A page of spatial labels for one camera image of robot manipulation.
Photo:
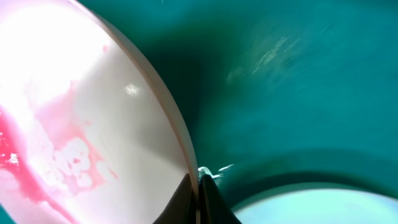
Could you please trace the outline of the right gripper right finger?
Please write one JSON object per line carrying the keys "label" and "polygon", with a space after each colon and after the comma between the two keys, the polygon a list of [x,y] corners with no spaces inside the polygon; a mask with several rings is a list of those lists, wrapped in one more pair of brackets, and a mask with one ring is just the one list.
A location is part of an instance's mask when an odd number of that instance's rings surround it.
{"label": "right gripper right finger", "polygon": [[226,206],[217,185],[208,174],[201,177],[199,206],[201,224],[241,224]]}

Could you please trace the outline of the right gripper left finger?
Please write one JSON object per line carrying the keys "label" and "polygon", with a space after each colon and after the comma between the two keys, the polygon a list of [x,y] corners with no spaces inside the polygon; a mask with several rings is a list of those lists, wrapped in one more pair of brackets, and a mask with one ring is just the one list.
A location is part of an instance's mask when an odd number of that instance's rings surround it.
{"label": "right gripper left finger", "polygon": [[196,201],[189,174],[178,185],[154,224],[196,224]]}

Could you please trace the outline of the white plate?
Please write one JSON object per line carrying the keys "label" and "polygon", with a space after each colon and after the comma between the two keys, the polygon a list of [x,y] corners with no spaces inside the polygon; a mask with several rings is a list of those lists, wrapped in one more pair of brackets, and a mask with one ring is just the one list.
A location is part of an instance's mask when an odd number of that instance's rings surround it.
{"label": "white plate", "polygon": [[154,223],[198,171],[159,74],[77,1],[1,2],[1,222]]}

